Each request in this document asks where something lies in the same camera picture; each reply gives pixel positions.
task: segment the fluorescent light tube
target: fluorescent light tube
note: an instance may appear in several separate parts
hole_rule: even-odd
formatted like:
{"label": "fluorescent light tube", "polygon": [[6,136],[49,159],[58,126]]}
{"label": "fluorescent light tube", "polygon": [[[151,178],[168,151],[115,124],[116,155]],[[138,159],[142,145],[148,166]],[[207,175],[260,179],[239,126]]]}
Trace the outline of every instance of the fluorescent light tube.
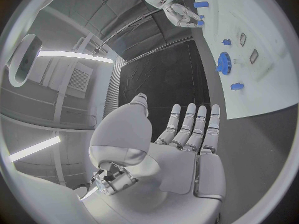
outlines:
{"label": "fluorescent light tube", "polygon": [[59,143],[60,142],[60,138],[59,136],[56,136],[54,138],[51,138],[49,140],[46,140],[46,141],[43,141],[39,144],[36,144],[34,146],[31,146],[29,148],[26,148],[18,153],[14,153],[12,155],[10,155],[8,158],[10,160],[10,162],[14,162],[14,161],[17,161],[19,160],[20,158],[23,158],[23,157],[26,157],[28,155],[31,155],[33,153],[36,153],[44,148],[47,148],[47,147],[50,147],[56,143]]}
{"label": "fluorescent light tube", "polygon": [[38,56],[62,56],[62,57],[74,57],[74,58],[83,58],[94,61],[103,61],[108,63],[113,63],[113,60],[104,58],[104,57],[93,57],[92,55],[87,55],[83,53],[77,52],[69,52],[69,51],[40,51]]}
{"label": "fluorescent light tube", "polygon": [[86,198],[88,198],[90,195],[92,195],[95,191],[98,190],[98,187],[94,187],[92,190],[90,190],[83,198],[81,198],[81,200],[84,200]]}

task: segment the blue plastic part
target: blue plastic part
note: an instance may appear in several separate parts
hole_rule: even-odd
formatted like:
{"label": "blue plastic part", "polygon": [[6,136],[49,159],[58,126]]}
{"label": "blue plastic part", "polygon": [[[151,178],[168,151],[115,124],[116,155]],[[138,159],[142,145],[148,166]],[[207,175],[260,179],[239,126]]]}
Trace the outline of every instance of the blue plastic part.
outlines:
{"label": "blue plastic part", "polygon": [[231,45],[232,41],[230,39],[224,39],[221,43],[223,43],[223,45],[227,46],[227,45]]}
{"label": "blue plastic part", "polygon": [[209,7],[209,3],[207,1],[198,1],[194,3],[195,8],[199,7]]}
{"label": "blue plastic part", "polygon": [[222,72],[223,75],[228,75],[232,70],[232,61],[227,52],[222,52],[218,58],[218,66],[216,71]]}
{"label": "blue plastic part", "polygon": [[242,88],[244,88],[244,84],[242,84],[242,83],[235,83],[235,84],[231,85],[231,90],[233,90],[233,91],[237,91]]}
{"label": "blue plastic part", "polygon": [[197,21],[197,25],[201,26],[204,24],[204,21]]}

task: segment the ceiling light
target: ceiling light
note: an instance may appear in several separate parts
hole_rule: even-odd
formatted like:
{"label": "ceiling light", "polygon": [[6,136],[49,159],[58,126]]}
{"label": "ceiling light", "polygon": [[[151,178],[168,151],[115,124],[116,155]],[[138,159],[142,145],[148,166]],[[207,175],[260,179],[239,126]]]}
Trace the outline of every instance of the ceiling light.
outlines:
{"label": "ceiling light", "polygon": [[81,200],[84,200],[88,198],[90,195],[92,195],[95,191],[98,190],[98,187],[94,187],[92,190],[90,190]]}
{"label": "ceiling light", "polygon": [[83,58],[94,61],[103,61],[107,63],[113,63],[113,60],[104,57],[93,57],[92,55],[87,55],[83,53],[69,52],[69,51],[40,51],[38,56],[62,56],[62,57],[74,57]]}
{"label": "ceiling light", "polygon": [[14,161],[19,160],[20,158],[23,158],[23,157],[26,157],[33,153],[36,153],[44,148],[50,147],[59,142],[60,142],[60,138],[59,138],[59,136],[56,136],[54,138],[51,138],[49,140],[43,141],[39,144],[36,144],[32,147],[26,148],[18,153],[14,153],[14,154],[10,155],[8,158],[9,158],[10,162],[14,162]]}

